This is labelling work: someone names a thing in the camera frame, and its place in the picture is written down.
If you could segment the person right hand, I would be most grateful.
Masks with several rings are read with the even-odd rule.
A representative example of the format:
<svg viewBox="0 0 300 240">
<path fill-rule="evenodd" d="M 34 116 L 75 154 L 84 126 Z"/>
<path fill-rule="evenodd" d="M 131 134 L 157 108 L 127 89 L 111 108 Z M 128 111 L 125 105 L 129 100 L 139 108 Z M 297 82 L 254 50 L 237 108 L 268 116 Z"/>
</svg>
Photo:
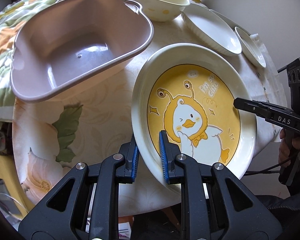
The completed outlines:
<svg viewBox="0 0 300 240">
<path fill-rule="evenodd" d="M 279 163 L 286 161 L 290 154 L 290 150 L 288 145 L 286 144 L 285 138 L 286 138 L 285 130 L 281 129 L 280 131 L 281 144 L 279 146 Z M 292 144 L 294 148 L 300 149 L 300 138 L 294 138 L 292 140 Z"/>
</svg>

